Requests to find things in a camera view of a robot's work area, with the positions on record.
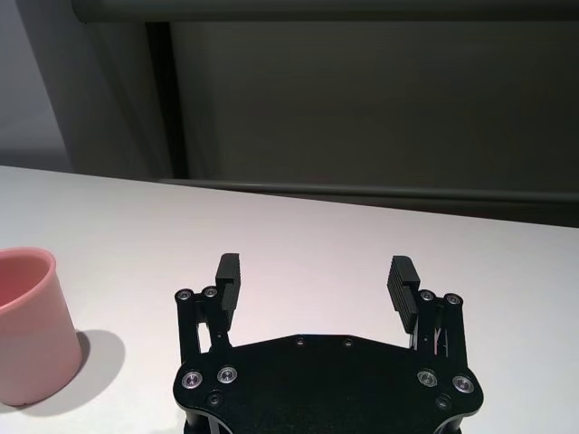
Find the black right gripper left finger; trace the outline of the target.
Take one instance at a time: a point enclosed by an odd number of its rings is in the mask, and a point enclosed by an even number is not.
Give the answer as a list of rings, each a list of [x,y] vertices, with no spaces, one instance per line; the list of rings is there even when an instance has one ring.
[[[228,351],[233,314],[241,289],[239,253],[224,253],[216,270],[214,284],[200,293],[183,288],[175,293],[180,360],[192,362],[202,351],[198,328],[205,324],[210,335],[209,352]]]

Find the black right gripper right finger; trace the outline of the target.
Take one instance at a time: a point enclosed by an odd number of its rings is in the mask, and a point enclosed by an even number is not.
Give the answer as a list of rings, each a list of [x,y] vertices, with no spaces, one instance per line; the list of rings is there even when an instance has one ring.
[[[420,285],[412,260],[392,257],[386,286],[403,329],[410,336],[409,347],[432,357],[465,360],[462,297],[454,293],[438,297]]]

